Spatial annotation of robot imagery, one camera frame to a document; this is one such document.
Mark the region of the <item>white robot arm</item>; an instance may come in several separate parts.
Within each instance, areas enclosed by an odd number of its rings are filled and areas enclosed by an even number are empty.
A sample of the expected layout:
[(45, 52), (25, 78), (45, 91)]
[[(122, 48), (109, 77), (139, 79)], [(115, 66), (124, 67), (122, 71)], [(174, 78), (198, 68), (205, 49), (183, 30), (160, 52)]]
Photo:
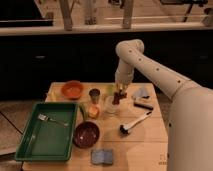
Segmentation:
[(213, 90), (145, 56), (140, 39), (119, 42), (116, 54), (117, 84), (139, 71), (172, 101), (167, 171), (213, 171)]

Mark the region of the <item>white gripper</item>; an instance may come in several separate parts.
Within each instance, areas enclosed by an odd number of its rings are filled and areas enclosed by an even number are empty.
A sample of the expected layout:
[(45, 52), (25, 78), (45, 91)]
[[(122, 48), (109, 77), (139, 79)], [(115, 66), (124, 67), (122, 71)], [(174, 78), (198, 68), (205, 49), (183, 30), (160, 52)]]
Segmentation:
[(115, 89), (116, 92), (119, 92), (119, 86), (123, 87), (123, 94), (127, 96), (127, 86), (133, 81), (134, 73), (133, 72), (123, 72), (117, 70), (115, 72)]

